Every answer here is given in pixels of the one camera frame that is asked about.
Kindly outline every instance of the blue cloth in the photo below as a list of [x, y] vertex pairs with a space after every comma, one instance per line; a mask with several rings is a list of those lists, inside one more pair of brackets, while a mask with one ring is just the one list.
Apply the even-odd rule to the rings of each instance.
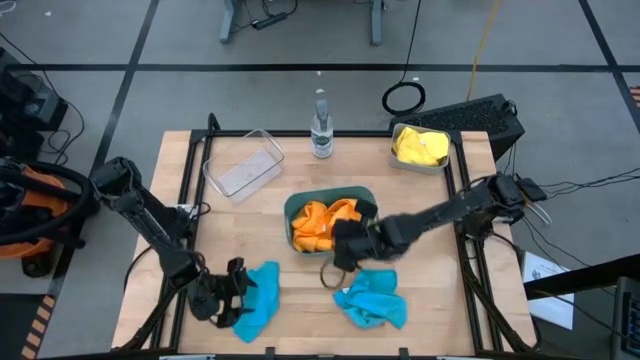
[[233, 325], [233, 333], [246, 343], [252, 342], [260, 335], [280, 305], [280, 265], [267, 261], [261, 267], [247, 272], [249, 278], [258, 285], [247, 287], [244, 296], [244, 307], [253, 312], [244, 313]]
[[353, 285], [333, 294], [336, 304], [357, 326], [369, 329], [389, 321], [401, 329], [407, 322], [407, 303], [395, 294], [395, 270], [362, 270]]

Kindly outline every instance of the wooden tabletop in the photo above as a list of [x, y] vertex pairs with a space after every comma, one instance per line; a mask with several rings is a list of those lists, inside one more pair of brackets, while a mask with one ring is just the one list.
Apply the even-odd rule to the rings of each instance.
[[[165, 204], [175, 204], [188, 148], [189, 132], [164, 134], [151, 192]], [[423, 175], [391, 168], [387, 163], [388, 138], [335, 138], [333, 155], [319, 160], [311, 154], [308, 138], [278, 138], [285, 153], [280, 177], [244, 202], [234, 205], [207, 186], [204, 200], [212, 211], [200, 220], [196, 250], [202, 252], [212, 273], [224, 273], [227, 261], [241, 256], [248, 268], [267, 260], [280, 263], [280, 308], [261, 335], [250, 344], [231, 329], [220, 330], [197, 321], [185, 309], [179, 351], [183, 353], [264, 353], [273, 346], [278, 354], [397, 355], [407, 347], [412, 355], [471, 355], [469, 320], [463, 295], [452, 225], [422, 235], [400, 260], [388, 264], [368, 261], [367, 268], [394, 268], [397, 293], [408, 303], [408, 321], [401, 330], [391, 324], [362, 330], [335, 305], [332, 291], [319, 279], [321, 258], [300, 256], [287, 244], [283, 205], [293, 193], [348, 185], [363, 185], [375, 195], [380, 215], [417, 212], [448, 199], [444, 175]], [[469, 176], [495, 173], [486, 133], [463, 133]], [[236, 138], [214, 138], [213, 155], [234, 145]], [[191, 182], [193, 202], [200, 164]], [[458, 165], [451, 156], [459, 186]], [[495, 230], [511, 238], [509, 227]], [[138, 239], [136, 254], [147, 247]], [[495, 303], [511, 326], [530, 345], [535, 343], [531, 317], [516, 256], [507, 244], [490, 238], [485, 254]], [[349, 284], [353, 277], [347, 278]], [[125, 343], [155, 306], [162, 272], [155, 253], [144, 257], [131, 273], [113, 345]], [[491, 348], [486, 313], [478, 301], [484, 347]], [[168, 344], [173, 307], [168, 311], [163, 344]]]

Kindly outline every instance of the orange vacuum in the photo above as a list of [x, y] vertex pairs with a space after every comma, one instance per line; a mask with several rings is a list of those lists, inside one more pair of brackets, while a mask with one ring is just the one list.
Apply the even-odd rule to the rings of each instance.
[[[67, 190], [59, 178], [76, 183]], [[82, 248], [71, 234], [73, 224], [95, 213], [88, 179], [62, 166], [13, 158], [0, 159], [0, 259], [22, 259], [31, 277], [48, 274], [56, 243]]]

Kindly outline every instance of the white paper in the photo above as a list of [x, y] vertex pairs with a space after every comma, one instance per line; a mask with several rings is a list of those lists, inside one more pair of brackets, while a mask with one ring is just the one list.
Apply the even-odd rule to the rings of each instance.
[[[565, 267], [559, 266], [530, 252], [525, 253], [523, 268], [522, 280], [524, 282], [569, 271], [569, 269]], [[573, 303], [574, 294], [566, 294], [560, 297]], [[548, 297], [531, 300], [529, 301], [529, 311], [531, 315], [537, 318], [565, 329], [573, 329], [573, 306], [556, 298]]]

